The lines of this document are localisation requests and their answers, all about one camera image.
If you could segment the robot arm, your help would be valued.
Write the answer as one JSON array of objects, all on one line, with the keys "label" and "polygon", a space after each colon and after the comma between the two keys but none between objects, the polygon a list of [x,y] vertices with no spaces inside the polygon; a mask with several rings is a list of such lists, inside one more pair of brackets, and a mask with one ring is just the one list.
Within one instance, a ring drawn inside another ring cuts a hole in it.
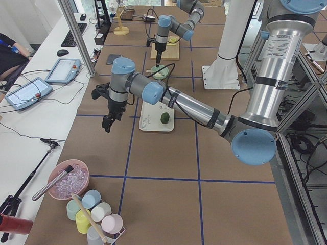
[{"label": "robot arm", "polygon": [[108,114],[102,126],[106,132],[120,120],[133,95],[147,104],[161,102],[212,129],[227,140],[232,153],[241,162],[262,165],[276,152],[277,111],[288,88],[291,72],[303,38],[313,32],[319,12],[326,1],[265,1],[259,36],[265,40],[259,71],[243,112],[234,116],[227,111],[227,94],[236,65],[239,45],[251,18],[254,1],[237,1],[232,16],[225,23],[216,60],[203,73],[209,80],[202,91],[188,95],[136,71],[129,58],[116,58],[111,80],[98,86],[93,96],[108,101]]},{"label": "robot arm", "polygon": [[166,50],[169,32],[180,38],[190,41],[195,25],[204,17],[204,6],[200,1],[177,1],[177,7],[189,14],[185,23],[180,23],[172,15],[161,15],[158,20],[157,34],[155,35],[156,67],[159,67],[162,53]]}]

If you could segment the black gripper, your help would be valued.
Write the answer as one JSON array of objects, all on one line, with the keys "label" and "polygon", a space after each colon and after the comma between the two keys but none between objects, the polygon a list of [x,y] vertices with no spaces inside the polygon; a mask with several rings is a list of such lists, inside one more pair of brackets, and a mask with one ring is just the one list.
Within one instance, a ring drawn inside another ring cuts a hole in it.
[{"label": "black gripper", "polygon": [[159,67],[160,62],[161,62],[161,56],[162,56],[162,52],[164,52],[166,50],[166,43],[160,43],[157,42],[156,43],[156,50],[157,50],[157,54],[156,54],[156,67]]},{"label": "black gripper", "polygon": [[115,120],[121,121],[122,115],[126,110],[127,101],[115,101],[111,98],[108,99],[109,114],[103,117],[102,128],[105,132],[110,132],[112,124]]}]

